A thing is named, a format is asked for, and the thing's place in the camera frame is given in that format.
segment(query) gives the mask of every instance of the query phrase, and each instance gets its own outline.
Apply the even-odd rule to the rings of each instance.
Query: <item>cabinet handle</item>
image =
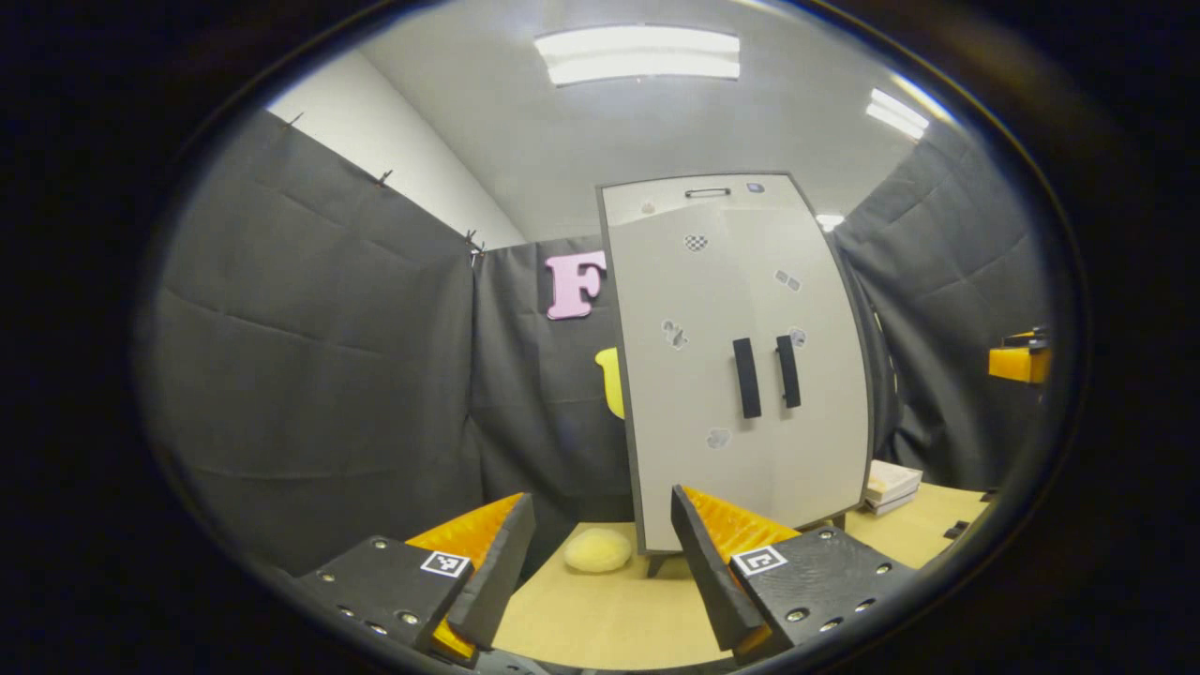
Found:
[[[704,192],[712,192],[712,195],[704,195]],[[702,187],[700,190],[688,190],[683,196],[691,199],[692,197],[718,197],[720,195],[728,197],[732,193],[733,191],[728,187]]]
[[[754,370],[754,352],[750,351],[750,339],[733,341],[733,360],[738,366],[738,388],[742,390],[742,417],[751,419],[762,417],[762,405],[758,402],[758,375]]]
[[[784,374],[784,400],[787,407],[800,407],[800,378],[796,374],[796,352],[792,350],[792,336],[775,338],[775,352],[779,354],[779,370]]]

